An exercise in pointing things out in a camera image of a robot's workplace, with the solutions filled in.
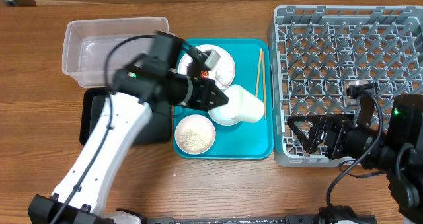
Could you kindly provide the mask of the pink small bowl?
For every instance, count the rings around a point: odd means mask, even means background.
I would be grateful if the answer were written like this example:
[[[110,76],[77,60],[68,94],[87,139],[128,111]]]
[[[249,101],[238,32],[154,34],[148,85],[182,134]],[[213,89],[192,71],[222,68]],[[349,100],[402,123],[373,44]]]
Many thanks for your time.
[[[199,155],[208,151],[214,144],[216,130],[205,116],[189,115],[176,126],[174,139],[179,149],[189,155]]]

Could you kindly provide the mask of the white cup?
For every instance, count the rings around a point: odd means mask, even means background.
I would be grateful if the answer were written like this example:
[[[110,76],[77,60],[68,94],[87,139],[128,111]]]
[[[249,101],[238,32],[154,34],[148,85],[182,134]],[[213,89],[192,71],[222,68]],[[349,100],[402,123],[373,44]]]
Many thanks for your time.
[[[219,106],[227,118],[240,122],[257,123],[264,115],[264,103],[240,85],[231,85],[224,90],[229,102]]]

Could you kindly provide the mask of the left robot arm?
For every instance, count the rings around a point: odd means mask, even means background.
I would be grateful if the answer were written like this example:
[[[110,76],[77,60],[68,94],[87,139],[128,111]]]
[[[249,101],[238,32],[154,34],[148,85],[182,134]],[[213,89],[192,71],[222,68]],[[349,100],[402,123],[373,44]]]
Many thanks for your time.
[[[203,71],[221,56],[203,52],[182,38],[164,32],[152,35],[148,52],[136,55],[113,77],[106,75],[102,113],[80,155],[47,198],[35,195],[28,207],[32,223],[145,223],[127,209],[105,214],[116,174],[140,131],[161,101],[208,111],[227,104],[227,96]]]

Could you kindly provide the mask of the red snack wrapper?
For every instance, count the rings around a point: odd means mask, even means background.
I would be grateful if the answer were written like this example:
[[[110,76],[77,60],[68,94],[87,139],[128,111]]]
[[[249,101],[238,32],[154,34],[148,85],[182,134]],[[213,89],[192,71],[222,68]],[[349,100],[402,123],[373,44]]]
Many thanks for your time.
[[[190,62],[187,67],[187,74],[191,77],[208,78],[209,73],[197,63]]]

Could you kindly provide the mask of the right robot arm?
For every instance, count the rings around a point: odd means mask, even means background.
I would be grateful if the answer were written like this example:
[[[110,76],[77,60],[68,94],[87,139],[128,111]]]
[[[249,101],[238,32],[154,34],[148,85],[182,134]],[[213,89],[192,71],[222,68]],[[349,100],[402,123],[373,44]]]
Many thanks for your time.
[[[353,163],[330,185],[328,216],[360,222],[351,211],[330,201],[333,188],[361,165],[385,174],[388,188],[399,205],[399,213],[412,223],[422,222],[422,96],[404,94],[394,98],[388,130],[383,130],[382,109],[376,97],[359,97],[356,114],[290,116],[287,124],[304,149],[313,152],[326,145],[331,160],[353,158]]]

